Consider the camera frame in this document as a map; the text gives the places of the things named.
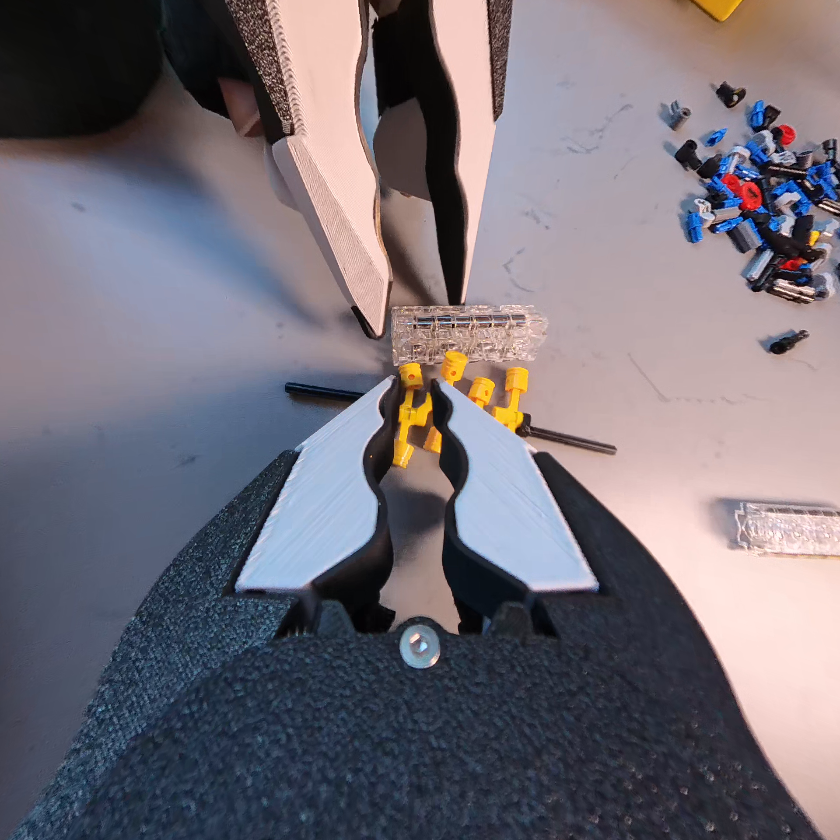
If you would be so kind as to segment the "pile of mixed coloured connectors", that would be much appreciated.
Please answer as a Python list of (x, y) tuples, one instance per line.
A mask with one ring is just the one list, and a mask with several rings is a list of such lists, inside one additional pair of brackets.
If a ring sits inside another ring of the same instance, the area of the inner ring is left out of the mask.
[(749, 257), (753, 292), (800, 305), (838, 296), (838, 139), (799, 149), (779, 108), (759, 99), (745, 114), (739, 142), (724, 127), (673, 152), (701, 191), (684, 213), (687, 240), (727, 237)]

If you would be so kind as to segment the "person's left hand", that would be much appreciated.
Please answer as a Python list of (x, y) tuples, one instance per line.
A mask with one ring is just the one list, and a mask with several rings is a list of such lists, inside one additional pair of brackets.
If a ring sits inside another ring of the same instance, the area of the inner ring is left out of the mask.
[(263, 124), (252, 84), (228, 77), (219, 77), (217, 84), (224, 99), (227, 117), (237, 135), (244, 138), (263, 136)]

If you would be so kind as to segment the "clear plastic engine block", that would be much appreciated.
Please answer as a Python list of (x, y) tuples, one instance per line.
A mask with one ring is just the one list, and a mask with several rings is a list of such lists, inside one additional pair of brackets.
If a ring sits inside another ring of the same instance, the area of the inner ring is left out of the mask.
[(431, 306), (392, 309), (395, 366), (444, 361), (447, 352), (468, 361), (534, 361), (549, 320), (531, 305)]
[(839, 510), (744, 501), (734, 512), (737, 544), (755, 555), (839, 557)]

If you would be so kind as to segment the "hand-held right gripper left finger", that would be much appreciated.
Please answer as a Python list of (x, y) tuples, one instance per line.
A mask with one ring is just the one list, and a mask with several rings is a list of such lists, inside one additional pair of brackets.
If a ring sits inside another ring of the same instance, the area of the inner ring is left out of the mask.
[(294, 450), (235, 578), (240, 595), (291, 595), (307, 618), (341, 603), (356, 625), (392, 614), (394, 563), (381, 483), (392, 467), (401, 387), (386, 377)]

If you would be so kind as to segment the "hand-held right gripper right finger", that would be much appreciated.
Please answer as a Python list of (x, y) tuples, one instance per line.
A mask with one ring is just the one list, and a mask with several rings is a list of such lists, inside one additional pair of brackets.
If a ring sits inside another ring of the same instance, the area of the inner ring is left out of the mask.
[(453, 385), (432, 383), (444, 514), (443, 570), (462, 634), (487, 630), (507, 602), (538, 615), (544, 596), (599, 591), (599, 582), (539, 465), (542, 453)]

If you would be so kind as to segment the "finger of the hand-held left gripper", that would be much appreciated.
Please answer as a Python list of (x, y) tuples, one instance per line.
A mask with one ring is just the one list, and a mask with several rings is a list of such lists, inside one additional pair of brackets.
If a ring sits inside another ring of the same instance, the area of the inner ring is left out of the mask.
[(448, 304), (466, 300), (495, 138), (487, 3), (428, 4), (427, 186)]
[(368, 4), (270, 4), (292, 133), (272, 146), (283, 180), (339, 288), (372, 339), (385, 331), (392, 269), (380, 179), (360, 115)]

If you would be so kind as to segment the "yellow piston crankshaft assembly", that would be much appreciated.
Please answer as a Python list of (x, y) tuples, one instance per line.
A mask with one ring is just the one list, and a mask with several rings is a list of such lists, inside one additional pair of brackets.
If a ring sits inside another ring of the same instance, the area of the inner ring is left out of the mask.
[[(462, 379), (467, 363), (468, 358), (464, 353), (448, 351), (440, 365), (439, 375), (448, 384), (454, 385)], [(393, 465), (404, 469), (408, 467), (414, 452), (414, 446), (408, 442), (410, 429), (425, 427), (428, 424), (432, 416), (432, 398), (430, 395), (426, 395), (422, 404), (415, 405), (414, 403), (415, 393), (424, 386), (420, 363), (401, 364), (398, 370), (404, 396), (398, 414), (398, 431), (394, 444)], [(494, 406), (490, 411), (491, 415), (508, 430), (523, 438), (548, 440), (598, 454), (616, 455), (617, 449), (611, 444), (534, 426), (531, 416), (520, 410), (521, 397), (527, 392), (528, 388), (529, 371), (527, 369), (519, 366), (507, 369), (505, 380), (507, 403), (503, 406)], [(360, 392), (299, 382), (286, 383), (285, 392), (291, 396), (310, 397), (336, 403), (354, 403), (362, 398)]]

